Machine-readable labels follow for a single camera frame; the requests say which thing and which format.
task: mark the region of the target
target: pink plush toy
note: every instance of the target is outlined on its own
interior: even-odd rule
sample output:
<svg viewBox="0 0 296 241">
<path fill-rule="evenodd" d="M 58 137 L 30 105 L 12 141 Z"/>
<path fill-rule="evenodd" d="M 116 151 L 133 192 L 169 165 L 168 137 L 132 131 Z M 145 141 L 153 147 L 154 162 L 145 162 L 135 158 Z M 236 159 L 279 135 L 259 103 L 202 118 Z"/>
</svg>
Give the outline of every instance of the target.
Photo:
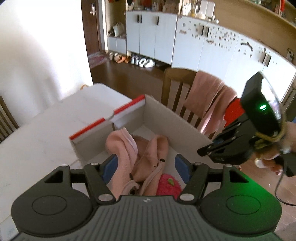
<svg viewBox="0 0 296 241">
<path fill-rule="evenodd" d="M 156 196 L 173 195 L 175 199 L 178 198 L 182 189 L 176 179 L 169 174 L 162 174 L 158 183 Z"/>
</svg>

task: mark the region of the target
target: wooden chair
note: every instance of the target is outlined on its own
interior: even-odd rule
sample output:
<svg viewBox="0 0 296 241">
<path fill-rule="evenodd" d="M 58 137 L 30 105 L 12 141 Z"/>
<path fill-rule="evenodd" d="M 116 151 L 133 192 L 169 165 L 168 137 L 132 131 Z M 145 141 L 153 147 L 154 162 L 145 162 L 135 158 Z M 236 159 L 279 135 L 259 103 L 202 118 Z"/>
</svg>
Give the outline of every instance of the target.
<svg viewBox="0 0 296 241">
<path fill-rule="evenodd" d="M 176 112 L 177 106 L 180 100 L 181 96 L 181 91 L 183 88 L 183 84 L 188 84 L 189 85 L 189 90 L 187 92 L 186 98 L 189 94 L 189 91 L 191 89 L 191 86 L 193 84 L 193 80 L 195 78 L 196 71 L 188 70 L 188 69 L 177 69 L 177 68 L 167 68 L 165 70 L 164 74 L 164 80 L 163 80 L 163 89 L 161 93 L 161 103 L 165 106 L 168 106 L 168 100 L 169 100 L 169 95 L 170 95 L 170 86 L 171 86 L 171 81 L 174 80 L 176 82 L 179 82 L 179 88 L 175 97 L 174 105 L 172 108 L 173 112 Z M 181 112 L 180 112 L 180 117 L 183 118 L 185 114 L 186 108 L 182 106 Z M 187 122 L 190 123 L 192 121 L 192 118 L 194 116 L 193 112 L 190 112 Z M 199 125 L 201 119 L 198 118 L 194 127 L 197 128 Z"/>
<path fill-rule="evenodd" d="M 18 128 L 18 124 L 0 96 L 0 143 Z"/>
</svg>

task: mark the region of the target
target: red rug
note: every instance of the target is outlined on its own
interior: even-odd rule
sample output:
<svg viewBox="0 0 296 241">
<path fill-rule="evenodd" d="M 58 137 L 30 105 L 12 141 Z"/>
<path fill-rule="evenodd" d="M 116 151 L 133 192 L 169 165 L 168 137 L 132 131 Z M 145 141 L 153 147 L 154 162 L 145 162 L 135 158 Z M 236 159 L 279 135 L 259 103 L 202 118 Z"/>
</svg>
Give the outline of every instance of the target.
<svg viewBox="0 0 296 241">
<path fill-rule="evenodd" d="M 89 68 L 96 67 L 102 63 L 105 63 L 108 59 L 101 52 L 96 52 L 87 56 L 89 60 Z"/>
</svg>

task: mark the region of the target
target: cardboard box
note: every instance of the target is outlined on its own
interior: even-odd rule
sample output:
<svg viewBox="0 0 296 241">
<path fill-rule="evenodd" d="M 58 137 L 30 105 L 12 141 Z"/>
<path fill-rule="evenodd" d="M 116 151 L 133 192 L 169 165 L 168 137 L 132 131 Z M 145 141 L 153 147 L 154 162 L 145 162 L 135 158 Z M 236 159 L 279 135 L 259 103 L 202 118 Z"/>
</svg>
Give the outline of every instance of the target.
<svg viewBox="0 0 296 241">
<path fill-rule="evenodd" d="M 123 127 L 129 133 L 142 136 L 148 140 L 152 139 L 155 134 L 168 137 L 169 152 L 164 173 L 174 176 L 182 188 L 185 187 L 185 184 L 175 169 L 175 156 L 178 153 L 191 163 L 203 162 L 211 168 L 222 168 L 223 166 L 213 163 L 207 156 L 200 157 L 197 154 L 197 149 L 211 143 L 207 137 L 180 116 L 147 95 L 139 96 L 130 103 L 114 110 L 114 114 L 110 118 L 99 119 L 70 136 L 70 141 L 82 166 L 92 162 L 104 162 L 109 157 L 105 150 L 106 138 L 112 131 Z"/>
</svg>

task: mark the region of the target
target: white table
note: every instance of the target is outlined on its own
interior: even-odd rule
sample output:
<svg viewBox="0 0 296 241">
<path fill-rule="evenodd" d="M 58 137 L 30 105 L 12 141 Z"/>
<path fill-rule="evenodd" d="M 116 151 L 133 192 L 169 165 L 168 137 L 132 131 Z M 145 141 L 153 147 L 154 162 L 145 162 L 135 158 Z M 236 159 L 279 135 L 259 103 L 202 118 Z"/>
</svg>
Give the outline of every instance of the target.
<svg viewBox="0 0 296 241">
<path fill-rule="evenodd" d="M 37 115 L 0 144 L 0 240 L 16 232 L 10 216 L 13 201 L 60 164 L 77 161 L 69 136 L 128 102 L 95 84 Z"/>
</svg>

